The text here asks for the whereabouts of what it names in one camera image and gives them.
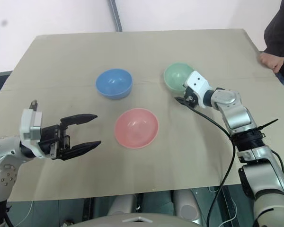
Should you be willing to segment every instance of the cardboard surface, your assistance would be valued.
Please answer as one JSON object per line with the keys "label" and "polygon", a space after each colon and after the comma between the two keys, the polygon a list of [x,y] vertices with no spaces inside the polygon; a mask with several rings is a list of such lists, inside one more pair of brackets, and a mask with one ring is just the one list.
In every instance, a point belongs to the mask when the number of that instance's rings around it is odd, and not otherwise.
{"label": "cardboard surface", "polygon": [[[186,62],[212,87],[237,90],[256,123],[280,120],[265,129],[265,142],[284,161],[284,87],[257,62],[258,52],[243,30],[44,35],[32,43],[0,92],[0,136],[18,135],[23,108],[33,99],[43,126],[74,114],[97,114],[69,127],[71,145],[102,140],[95,150],[68,161],[36,159],[19,171],[10,200],[56,200],[218,185],[231,160],[229,140],[208,121],[178,104],[162,73]],[[109,68],[134,80],[131,94],[108,100],[94,87]],[[143,107],[159,120],[159,133],[142,149],[114,138],[126,110]],[[223,124],[214,109],[200,109]],[[240,183],[238,159],[227,184]]]}

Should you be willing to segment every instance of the person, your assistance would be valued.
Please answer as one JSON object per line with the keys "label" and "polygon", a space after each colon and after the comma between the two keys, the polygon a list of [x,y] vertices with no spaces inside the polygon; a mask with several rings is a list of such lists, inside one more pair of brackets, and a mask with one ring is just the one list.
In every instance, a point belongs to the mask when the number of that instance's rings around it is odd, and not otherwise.
{"label": "person", "polygon": [[284,85],[284,0],[264,32],[267,48],[260,54],[260,61],[272,69]]}

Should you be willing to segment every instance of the black cable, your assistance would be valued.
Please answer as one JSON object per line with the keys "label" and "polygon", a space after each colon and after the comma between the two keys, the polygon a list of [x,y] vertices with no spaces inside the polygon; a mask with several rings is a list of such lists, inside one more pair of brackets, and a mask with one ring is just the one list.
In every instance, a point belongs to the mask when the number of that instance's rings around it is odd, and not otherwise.
{"label": "black cable", "polygon": [[209,218],[210,218],[210,215],[211,215],[211,213],[212,213],[212,211],[213,211],[213,205],[214,205],[214,203],[216,202],[216,200],[217,200],[217,198],[218,198],[218,196],[219,196],[219,194],[220,194],[220,192],[221,192],[221,190],[222,190],[222,188],[223,188],[223,185],[224,185],[224,183],[225,183],[225,181],[226,181],[226,179],[227,179],[227,177],[228,177],[228,174],[229,174],[230,171],[231,171],[231,167],[232,167],[232,165],[233,165],[233,162],[234,162],[234,160],[235,160],[235,157],[236,157],[236,147],[235,147],[235,145],[232,143],[232,158],[231,158],[231,163],[230,163],[229,166],[228,166],[228,169],[227,169],[227,171],[226,171],[226,174],[225,174],[225,176],[224,176],[224,178],[223,178],[221,184],[219,185],[218,192],[216,193],[216,195],[215,195],[215,197],[214,197],[214,199],[213,199],[213,202],[212,202],[212,204],[211,204],[211,206],[210,206],[210,209],[209,209],[209,211],[208,211],[207,220],[206,220],[207,227],[209,227]]}
{"label": "black cable", "polygon": [[259,223],[257,222],[257,219],[255,219],[254,223],[252,224],[252,227],[259,227]]}
{"label": "black cable", "polygon": [[60,200],[58,200],[58,225],[60,227]]}
{"label": "black cable", "polygon": [[284,173],[284,164],[283,164],[283,161],[281,159],[281,156],[278,153],[276,153],[275,151],[273,151],[273,150],[271,150],[271,152],[278,157],[278,159],[280,161],[281,168],[282,168],[282,172]]}
{"label": "black cable", "polygon": [[4,214],[4,220],[5,220],[5,223],[8,225],[8,227],[14,227],[14,225],[13,225],[13,223],[11,223],[7,213]]}
{"label": "black cable", "polygon": [[[210,117],[206,116],[205,114],[203,114],[203,113],[201,113],[201,112],[195,110],[194,108],[190,107],[186,102],[184,102],[184,103],[186,104],[186,106],[187,106],[190,110],[194,111],[196,114],[198,114],[198,115],[204,117],[206,120],[208,120],[208,121],[210,121],[211,123],[213,123],[213,124],[214,124],[215,126],[217,126],[219,129],[221,129],[229,139],[231,138],[230,134],[229,134],[221,125],[219,125],[217,122],[215,122],[213,119],[211,119]],[[227,169],[227,171],[226,171],[226,174],[225,174],[225,176],[224,176],[224,178],[223,178],[221,184],[219,185],[219,189],[218,189],[218,191],[217,191],[217,193],[216,193],[216,195],[215,195],[215,197],[214,197],[214,199],[213,199],[213,201],[212,201],[212,204],[211,204],[211,206],[210,206],[210,208],[209,208],[208,215],[207,215],[207,219],[206,219],[207,227],[209,227],[209,219],[210,219],[210,215],[211,215],[211,213],[212,213],[212,211],[213,211],[214,203],[217,201],[217,198],[218,198],[218,196],[219,196],[219,194],[220,194],[220,192],[221,192],[221,190],[222,190],[222,188],[223,188],[223,185],[224,185],[224,183],[225,183],[225,181],[226,181],[226,179],[227,179],[227,177],[228,177],[228,175],[229,175],[229,173],[230,173],[230,171],[231,171],[231,167],[232,167],[233,162],[234,162],[235,157],[236,157],[236,147],[235,147],[235,145],[234,145],[233,142],[231,142],[231,144],[232,144],[232,157],[231,157],[231,162],[230,162],[230,164],[229,164],[229,166],[228,166],[228,169]]]}

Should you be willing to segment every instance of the white cable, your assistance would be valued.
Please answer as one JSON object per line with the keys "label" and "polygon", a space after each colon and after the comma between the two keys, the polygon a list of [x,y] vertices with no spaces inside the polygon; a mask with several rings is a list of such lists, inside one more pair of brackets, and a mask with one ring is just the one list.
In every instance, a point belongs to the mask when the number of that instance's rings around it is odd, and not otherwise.
{"label": "white cable", "polygon": [[32,210],[32,207],[33,207],[33,202],[34,202],[34,201],[32,201],[32,203],[30,204],[29,211],[28,211],[27,215],[25,216],[25,218],[23,218],[22,221],[20,221],[18,224],[16,224],[15,227],[19,226],[19,225],[20,225],[22,222],[24,222],[25,219],[29,216],[29,213],[30,213],[30,211]]}
{"label": "white cable", "polygon": [[210,190],[210,187],[208,187],[208,190],[209,190],[210,192],[212,192],[212,193],[215,193],[215,192],[217,192],[219,189],[217,189],[216,191],[212,191],[212,190]]}
{"label": "white cable", "polygon": [[231,199],[231,200],[232,200],[233,204],[235,205],[235,210],[236,210],[235,216],[233,216],[233,218],[231,218],[231,219],[229,219],[227,221],[222,222],[218,227],[221,227],[222,225],[226,224],[227,222],[230,222],[230,221],[234,220],[236,218],[236,216],[237,216],[237,205],[236,205],[236,203],[235,203],[235,201],[233,199]]}

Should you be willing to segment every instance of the floor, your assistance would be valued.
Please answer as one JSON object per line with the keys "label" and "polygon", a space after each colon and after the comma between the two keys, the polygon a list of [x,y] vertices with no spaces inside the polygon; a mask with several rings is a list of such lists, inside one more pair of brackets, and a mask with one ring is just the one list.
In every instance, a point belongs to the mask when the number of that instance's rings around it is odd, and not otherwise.
{"label": "floor", "polygon": [[[232,185],[229,189],[238,207],[240,226],[252,226],[252,203],[244,195],[241,185]],[[214,198],[214,193],[209,192],[207,187],[195,188],[192,189],[192,192],[198,201],[204,217],[204,226],[206,226],[205,219]],[[98,218],[105,216],[114,199],[115,196],[94,198],[89,208],[92,209],[92,217]],[[12,223],[16,225],[27,215],[31,202],[10,202],[9,205],[12,206],[9,217]],[[75,223],[79,223],[83,219],[88,219],[87,216],[83,216],[83,206],[84,199],[35,201],[30,214],[20,227],[59,227],[59,223],[62,224],[64,220],[72,220]],[[145,193],[140,209],[141,212],[174,215],[173,203],[170,199],[169,191]],[[222,222],[219,206],[215,205],[211,216],[211,226],[218,226]]]}

